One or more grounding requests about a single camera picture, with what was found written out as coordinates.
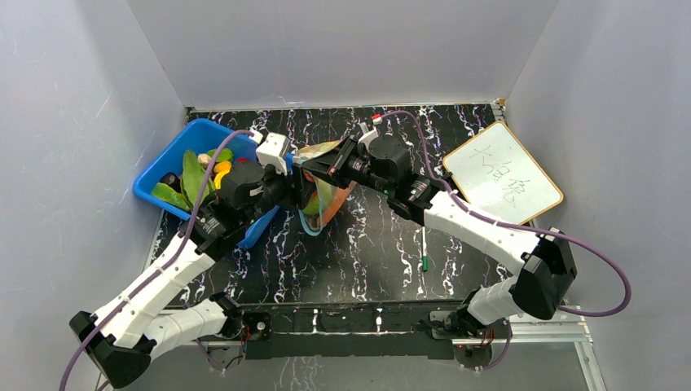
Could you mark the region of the orange papaya slice toy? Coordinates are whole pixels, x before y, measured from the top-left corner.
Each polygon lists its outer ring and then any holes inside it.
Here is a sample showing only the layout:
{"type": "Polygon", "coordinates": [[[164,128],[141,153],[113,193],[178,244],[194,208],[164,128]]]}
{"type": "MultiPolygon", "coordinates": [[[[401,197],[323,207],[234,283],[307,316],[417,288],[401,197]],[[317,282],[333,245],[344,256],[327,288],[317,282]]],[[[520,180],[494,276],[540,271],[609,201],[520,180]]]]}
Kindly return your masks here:
{"type": "Polygon", "coordinates": [[[351,191],[355,186],[355,182],[351,182],[346,188],[333,187],[330,201],[322,212],[322,225],[326,226],[337,214],[341,206],[349,197],[351,191]]]}

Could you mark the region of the clear zip top bag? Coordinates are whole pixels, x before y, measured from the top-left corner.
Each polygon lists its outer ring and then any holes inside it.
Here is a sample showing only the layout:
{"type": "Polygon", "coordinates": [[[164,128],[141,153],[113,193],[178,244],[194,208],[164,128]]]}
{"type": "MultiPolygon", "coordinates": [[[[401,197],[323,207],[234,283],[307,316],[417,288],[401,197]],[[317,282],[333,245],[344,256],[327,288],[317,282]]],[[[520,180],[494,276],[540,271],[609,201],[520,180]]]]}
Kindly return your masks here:
{"type": "MultiPolygon", "coordinates": [[[[304,160],[322,156],[338,143],[331,141],[303,147],[293,156],[293,162],[302,163],[304,160]]],[[[299,216],[304,231],[308,235],[317,236],[325,227],[322,225],[322,212],[330,201],[334,186],[322,179],[313,180],[309,173],[304,174],[304,177],[309,185],[315,184],[315,189],[307,192],[310,197],[306,207],[299,210],[299,216]]]]}

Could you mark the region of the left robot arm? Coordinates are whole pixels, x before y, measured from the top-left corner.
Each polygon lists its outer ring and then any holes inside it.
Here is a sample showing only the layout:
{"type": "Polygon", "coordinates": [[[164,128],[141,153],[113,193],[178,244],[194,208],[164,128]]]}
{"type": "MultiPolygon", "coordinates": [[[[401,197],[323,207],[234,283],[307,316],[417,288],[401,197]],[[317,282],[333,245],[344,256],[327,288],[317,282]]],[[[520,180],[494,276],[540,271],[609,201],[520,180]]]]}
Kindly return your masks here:
{"type": "Polygon", "coordinates": [[[80,341],[77,352],[89,356],[113,389],[132,384],[156,358],[187,342],[252,332],[245,311],[222,292],[178,313],[160,313],[265,213],[281,204],[306,205],[301,199],[305,175],[298,164],[279,169],[245,161],[231,169],[220,188],[209,191],[211,172],[198,179],[190,217],[169,247],[109,303],[93,313],[80,311],[69,322],[80,341]]]}

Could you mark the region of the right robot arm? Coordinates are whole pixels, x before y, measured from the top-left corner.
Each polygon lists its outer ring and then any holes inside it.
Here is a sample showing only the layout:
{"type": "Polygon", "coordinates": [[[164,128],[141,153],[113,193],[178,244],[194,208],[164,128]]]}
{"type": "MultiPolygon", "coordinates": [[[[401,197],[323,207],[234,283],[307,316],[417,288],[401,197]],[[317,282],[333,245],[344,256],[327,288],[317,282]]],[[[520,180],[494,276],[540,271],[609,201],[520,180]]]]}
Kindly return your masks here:
{"type": "Polygon", "coordinates": [[[345,138],[325,152],[293,157],[293,172],[302,181],[325,182],[341,189],[356,182],[379,191],[400,217],[441,231],[485,253],[511,277],[473,291],[456,312],[427,327],[439,335],[479,337],[491,324],[513,315],[549,320],[557,312],[577,270],[570,246],[558,229],[531,232],[526,226],[503,227],[484,222],[463,201],[455,201],[447,182],[412,170],[412,158],[401,138],[376,136],[369,143],[345,138]]]}

